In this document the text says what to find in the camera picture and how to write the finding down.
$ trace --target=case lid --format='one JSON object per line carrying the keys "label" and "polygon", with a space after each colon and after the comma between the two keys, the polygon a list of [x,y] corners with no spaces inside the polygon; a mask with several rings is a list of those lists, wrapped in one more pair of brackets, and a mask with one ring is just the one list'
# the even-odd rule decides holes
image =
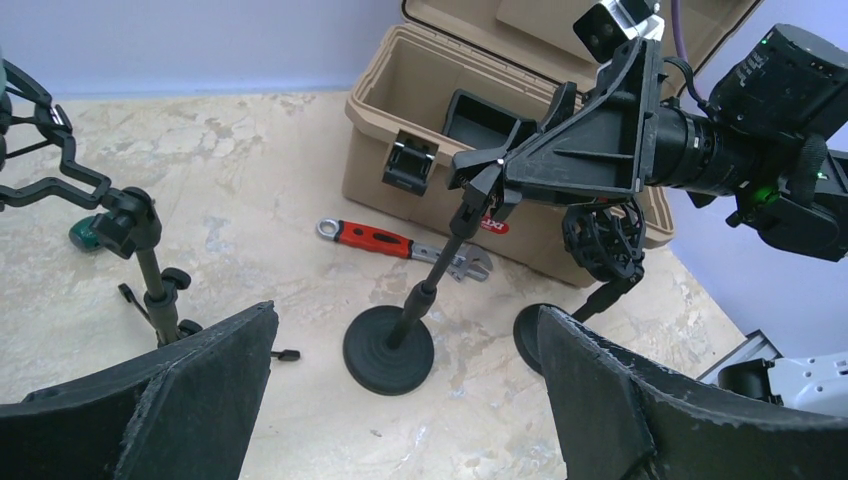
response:
{"label": "case lid", "polygon": [[[762,0],[681,2],[689,62],[697,69]],[[554,83],[594,85],[598,65],[572,29],[595,0],[403,0],[404,17],[471,44]],[[663,54],[676,55],[671,1],[661,2],[666,21]],[[674,90],[682,77],[670,69]]]}

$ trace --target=screw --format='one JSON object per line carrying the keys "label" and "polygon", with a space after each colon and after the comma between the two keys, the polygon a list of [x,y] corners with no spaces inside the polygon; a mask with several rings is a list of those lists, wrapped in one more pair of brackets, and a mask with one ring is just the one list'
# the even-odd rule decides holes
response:
{"label": "screw", "polygon": [[282,352],[271,352],[271,357],[276,357],[281,362],[296,362],[300,360],[300,350],[283,350]]}

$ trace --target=red wrench handle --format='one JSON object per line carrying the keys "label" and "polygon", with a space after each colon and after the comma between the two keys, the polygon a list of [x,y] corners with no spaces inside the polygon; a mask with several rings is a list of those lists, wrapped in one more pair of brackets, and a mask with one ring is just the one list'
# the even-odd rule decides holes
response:
{"label": "red wrench handle", "polygon": [[400,258],[412,256],[412,240],[396,233],[359,223],[339,220],[335,241],[350,247],[361,248]]}

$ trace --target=adjustable wrench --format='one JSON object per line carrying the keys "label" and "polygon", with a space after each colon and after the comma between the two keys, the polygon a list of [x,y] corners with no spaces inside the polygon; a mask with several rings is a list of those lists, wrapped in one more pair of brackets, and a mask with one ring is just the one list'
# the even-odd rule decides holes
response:
{"label": "adjustable wrench", "polygon": [[[343,245],[427,263],[436,263],[442,249],[416,243],[396,233],[334,218],[325,218],[316,226],[318,234]],[[464,245],[454,256],[448,274],[457,282],[466,276],[482,282],[489,278],[492,259],[476,245]]]}

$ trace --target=green light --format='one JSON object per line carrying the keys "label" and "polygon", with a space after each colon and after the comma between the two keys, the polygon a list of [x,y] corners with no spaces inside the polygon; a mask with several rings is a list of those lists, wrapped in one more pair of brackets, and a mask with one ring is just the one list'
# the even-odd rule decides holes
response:
{"label": "green light", "polygon": [[777,200],[777,192],[774,187],[762,187],[757,189],[752,195],[752,200],[755,204],[768,205]]}

